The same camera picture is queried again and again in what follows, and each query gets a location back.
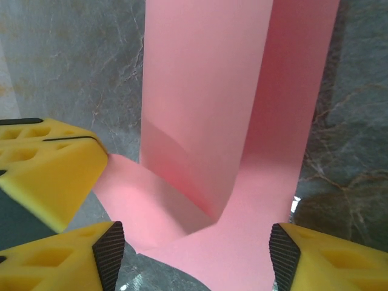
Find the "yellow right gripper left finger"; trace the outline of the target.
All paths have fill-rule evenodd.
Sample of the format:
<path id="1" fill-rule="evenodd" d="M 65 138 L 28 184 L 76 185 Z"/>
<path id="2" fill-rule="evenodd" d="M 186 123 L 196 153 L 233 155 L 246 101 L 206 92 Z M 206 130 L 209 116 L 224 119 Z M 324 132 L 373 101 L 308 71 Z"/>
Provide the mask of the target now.
<path id="1" fill-rule="evenodd" d="M 0 291 L 115 291 L 125 238 L 107 221 L 0 251 Z"/>

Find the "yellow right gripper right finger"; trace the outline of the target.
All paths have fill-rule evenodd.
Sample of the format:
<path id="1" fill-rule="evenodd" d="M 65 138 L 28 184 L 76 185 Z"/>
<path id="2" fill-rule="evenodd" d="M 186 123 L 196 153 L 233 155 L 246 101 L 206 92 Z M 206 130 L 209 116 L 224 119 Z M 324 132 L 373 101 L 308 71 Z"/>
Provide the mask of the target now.
<path id="1" fill-rule="evenodd" d="M 388 253 L 289 223 L 272 226 L 277 291 L 388 291 Z"/>

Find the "pink square paper sheet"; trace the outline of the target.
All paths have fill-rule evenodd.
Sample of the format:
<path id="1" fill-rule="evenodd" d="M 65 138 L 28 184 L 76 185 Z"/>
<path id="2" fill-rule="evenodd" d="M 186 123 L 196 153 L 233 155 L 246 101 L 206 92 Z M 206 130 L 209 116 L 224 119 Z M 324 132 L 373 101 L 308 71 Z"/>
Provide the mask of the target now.
<path id="1" fill-rule="evenodd" d="M 94 193 L 137 253 L 271 291 L 340 0 L 146 0 L 139 162 Z"/>

